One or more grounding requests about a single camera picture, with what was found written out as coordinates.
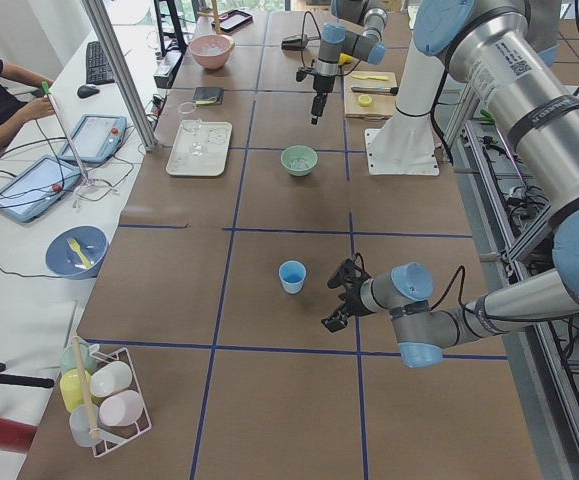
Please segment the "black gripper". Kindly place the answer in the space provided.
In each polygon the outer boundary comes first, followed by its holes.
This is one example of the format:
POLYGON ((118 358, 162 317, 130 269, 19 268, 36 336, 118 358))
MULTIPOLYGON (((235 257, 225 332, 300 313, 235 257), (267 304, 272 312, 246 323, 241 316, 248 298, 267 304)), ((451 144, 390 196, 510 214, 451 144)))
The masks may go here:
POLYGON ((348 326, 348 317, 370 315, 372 311, 363 301, 363 293, 367 286, 367 282, 344 283, 344 292, 338 295, 341 303, 336 307, 336 314, 322 319, 321 324, 329 332, 338 332, 348 326))
POLYGON ((311 124, 318 124, 318 116, 322 116, 328 95, 333 91, 335 76, 315 74, 313 79, 313 89, 316 93, 311 107, 311 124))

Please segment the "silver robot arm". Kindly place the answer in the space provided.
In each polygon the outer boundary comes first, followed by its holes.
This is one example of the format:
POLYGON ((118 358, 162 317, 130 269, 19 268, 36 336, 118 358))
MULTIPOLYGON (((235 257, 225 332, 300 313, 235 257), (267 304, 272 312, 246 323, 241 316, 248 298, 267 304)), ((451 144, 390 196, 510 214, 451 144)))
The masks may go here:
POLYGON ((342 53, 372 65, 384 58, 386 48, 382 42, 388 13, 381 1, 332 1, 331 14, 361 26, 363 31, 355 33, 341 23, 326 23, 320 35, 317 59, 308 71, 313 77, 315 97, 311 107, 311 124, 316 125, 323 116, 328 95, 333 91, 335 77, 339 72, 339 57, 342 53))
POLYGON ((490 201, 512 277, 443 308, 421 264, 369 275, 357 258, 329 279, 336 332, 390 316, 410 367, 447 348, 579 316, 579 98, 551 70, 559 11, 540 1, 425 1, 413 26, 393 117, 366 138, 373 174, 429 175, 431 139, 473 166, 490 201))

